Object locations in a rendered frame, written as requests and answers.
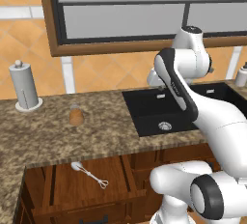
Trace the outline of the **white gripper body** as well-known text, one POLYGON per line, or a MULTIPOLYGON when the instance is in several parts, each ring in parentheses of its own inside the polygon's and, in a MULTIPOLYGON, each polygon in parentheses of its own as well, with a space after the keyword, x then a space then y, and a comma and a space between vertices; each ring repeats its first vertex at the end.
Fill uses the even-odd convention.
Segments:
POLYGON ((155 69, 151 69, 147 78, 147 83, 149 86, 165 89, 166 84, 162 81, 162 79, 157 75, 155 69))

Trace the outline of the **silver metal tongs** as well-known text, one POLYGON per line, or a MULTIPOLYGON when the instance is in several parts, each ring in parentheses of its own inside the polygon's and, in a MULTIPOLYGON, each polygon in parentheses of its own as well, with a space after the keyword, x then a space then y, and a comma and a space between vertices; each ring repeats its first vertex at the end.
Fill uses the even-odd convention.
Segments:
POLYGON ((85 173, 88 177, 91 177, 92 179, 94 179, 98 184, 99 186, 102 188, 102 189, 105 189, 109 182, 106 181, 106 180, 101 180, 99 178, 97 178, 95 175, 93 175, 90 171, 88 171, 87 169, 84 168, 83 164, 80 162, 80 161, 76 161, 76 162, 72 162, 70 164, 71 168, 74 170, 74 171, 80 171, 80 172, 83 172, 85 173))

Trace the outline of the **open wooden drawer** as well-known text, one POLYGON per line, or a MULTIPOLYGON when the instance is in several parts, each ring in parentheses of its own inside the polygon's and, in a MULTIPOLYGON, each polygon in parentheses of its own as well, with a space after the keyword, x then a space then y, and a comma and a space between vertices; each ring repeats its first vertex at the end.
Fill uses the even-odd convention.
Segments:
POLYGON ((109 182, 105 189, 70 165, 28 169, 14 224, 79 224, 108 215, 108 224, 131 221, 132 204, 146 196, 136 187, 128 158, 87 160, 85 169, 109 182))

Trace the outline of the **black kitchen sink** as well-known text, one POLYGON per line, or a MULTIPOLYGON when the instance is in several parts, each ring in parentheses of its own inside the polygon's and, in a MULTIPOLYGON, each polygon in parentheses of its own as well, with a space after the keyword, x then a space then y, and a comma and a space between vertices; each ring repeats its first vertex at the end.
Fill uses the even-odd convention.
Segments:
MULTIPOLYGON (((234 104, 247 118, 247 100, 226 83, 190 85, 199 95, 234 104)), ((140 137, 195 130, 168 89, 123 92, 123 98, 140 137)))

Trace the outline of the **wooden window with white blinds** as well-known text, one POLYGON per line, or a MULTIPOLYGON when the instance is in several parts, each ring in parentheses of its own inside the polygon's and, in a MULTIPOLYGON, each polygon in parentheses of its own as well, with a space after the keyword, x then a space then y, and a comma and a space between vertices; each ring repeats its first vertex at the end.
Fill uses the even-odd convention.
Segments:
POLYGON ((41 0, 54 56, 247 45, 247 0, 41 0))

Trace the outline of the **wooden cabinet front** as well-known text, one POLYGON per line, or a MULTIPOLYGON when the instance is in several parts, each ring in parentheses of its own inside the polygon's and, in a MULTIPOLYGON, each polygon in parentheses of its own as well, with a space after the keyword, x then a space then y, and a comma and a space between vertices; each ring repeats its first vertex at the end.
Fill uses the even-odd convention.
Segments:
POLYGON ((220 170, 219 163, 206 143, 132 154, 128 159, 136 187, 147 190, 143 199, 132 204, 131 224, 149 221, 161 205, 162 196, 155 193, 150 185, 150 173, 154 167, 183 161, 202 160, 210 165, 213 172, 220 170))

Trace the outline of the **white soap dispenser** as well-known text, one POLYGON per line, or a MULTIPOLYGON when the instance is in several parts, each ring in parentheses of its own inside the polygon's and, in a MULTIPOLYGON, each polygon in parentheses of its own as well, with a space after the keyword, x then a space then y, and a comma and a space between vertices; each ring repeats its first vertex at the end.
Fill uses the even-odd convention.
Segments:
POLYGON ((234 84, 237 87, 244 87, 247 83, 247 62, 244 64, 243 67, 241 67, 236 75, 234 84))

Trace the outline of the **brown shaker with grey lid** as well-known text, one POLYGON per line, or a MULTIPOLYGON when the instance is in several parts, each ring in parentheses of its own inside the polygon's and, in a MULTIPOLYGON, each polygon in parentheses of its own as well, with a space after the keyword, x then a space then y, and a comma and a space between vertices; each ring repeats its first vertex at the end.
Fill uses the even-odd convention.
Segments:
POLYGON ((72 126, 80 126, 83 124, 83 112, 78 104, 73 104, 70 107, 69 123, 72 126))

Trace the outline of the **white paper towel holder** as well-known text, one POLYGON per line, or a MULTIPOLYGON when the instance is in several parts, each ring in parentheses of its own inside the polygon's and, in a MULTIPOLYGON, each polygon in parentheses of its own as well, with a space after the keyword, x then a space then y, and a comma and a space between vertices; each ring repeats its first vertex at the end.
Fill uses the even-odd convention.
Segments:
POLYGON ((17 95, 15 108, 19 112, 32 112, 41 107, 42 99, 37 94, 31 65, 16 60, 9 71, 17 95))

